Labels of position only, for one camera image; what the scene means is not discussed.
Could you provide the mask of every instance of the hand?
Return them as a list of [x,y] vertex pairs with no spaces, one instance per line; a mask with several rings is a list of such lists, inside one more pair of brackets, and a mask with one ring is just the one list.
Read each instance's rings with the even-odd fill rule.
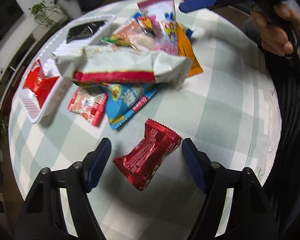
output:
[[[300,42],[300,16],[298,13],[285,4],[277,4],[273,8],[279,17],[291,22]],[[261,33],[261,46],[263,49],[278,56],[284,56],[293,52],[293,46],[288,41],[288,36],[282,28],[268,24],[266,18],[254,10],[250,11],[250,15],[254,26]]]

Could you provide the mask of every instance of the table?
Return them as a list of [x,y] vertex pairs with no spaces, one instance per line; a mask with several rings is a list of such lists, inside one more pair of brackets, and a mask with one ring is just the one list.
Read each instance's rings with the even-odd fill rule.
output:
[[[124,23],[139,0],[120,1],[83,17],[116,14]],[[181,0],[175,0],[176,8]],[[107,239],[186,239],[204,200],[195,187],[181,147],[167,155],[148,187],[139,192],[112,163],[128,154],[143,138],[147,118],[191,138],[212,161],[226,168],[250,166],[261,184],[268,176],[281,131],[276,92],[256,44],[227,20],[199,10],[176,12],[177,21],[194,30],[194,53],[203,74],[188,78],[177,91],[165,86],[120,130],[104,118],[91,126],[66,107],[72,85],[54,115],[32,125],[15,96],[9,122],[10,155],[15,178],[25,198],[43,167],[64,169],[96,148],[103,137],[112,153],[98,186],[88,194],[92,209]],[[66,192],[61,191],[66,224],[75,234]],[[225,230],[232,191],[228,190],[218,233]]]

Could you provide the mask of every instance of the black package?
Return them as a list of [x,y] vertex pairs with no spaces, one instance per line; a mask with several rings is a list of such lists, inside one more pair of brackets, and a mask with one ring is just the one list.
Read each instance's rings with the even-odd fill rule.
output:
[[82,40],[91,37],[107,21],[85,23],[71,28],[68,32],[67,43],[74,40]]

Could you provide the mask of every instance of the plastic container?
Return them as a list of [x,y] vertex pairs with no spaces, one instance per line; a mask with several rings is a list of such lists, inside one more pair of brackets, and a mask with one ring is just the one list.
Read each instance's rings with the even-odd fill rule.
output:
[[[40,109],[35,94],[30,89],[23,89],[24,82],[26,80],[26,77],[28,76],[28,73],[31,71],[33,63],[37,59],[40,59],[42,69],[47,77],[60,76],[60,73],[54,63],[54,60],[51,59],[52,54],[58,50],[64,49],[77,50],[80,49],[82,46],[98,42],[104,36],[110,33],[111,23],[115,19],[116,16],[112,14],[76,19],[68,23],[62,29],[60,29],[57,32],[57,34],[52,39],[48,40],[46,44],[40,49],[36,57],[31,61],[27,70],[23,74],[17,91],[20,103],[23,109],[26,111],[27,117],[33,124],[39,123],[42,117],[51,114],[56,109],[56,107],[59,105],[61,99],[63,98],[64,94],[66,93],[66,91],[72,83],[71,79],[60,77],[52,87],[49,95],[47,96],[47,99],[45,100],[42,108]],[[88,22],[105,20],[107,20],[108,22],[102,27],[100,27],[100,30],[97,31],[91,38],[66,43],[66,37],[70,28]]]

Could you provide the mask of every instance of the metal screw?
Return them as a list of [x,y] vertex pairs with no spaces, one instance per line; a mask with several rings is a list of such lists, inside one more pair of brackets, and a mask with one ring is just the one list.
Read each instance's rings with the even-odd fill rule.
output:
[[82,162],[75,162],[73,164],[73,166],[77,169],[77,168],[80,168],[82,166]]
[[244,168],[244,171],[248,174],[252,174],[253,173],[253,170],[250,168],[250,167],[245,167]]
[[49,168],[43,168],[40,172],[41,174],[46,174],[48,173],[49,170],[50,170]]
[[220,168],[220,163],[212,162],[212,163],[211,163],[211,167],[212,167],[212,168],[215,168],[215,169]]

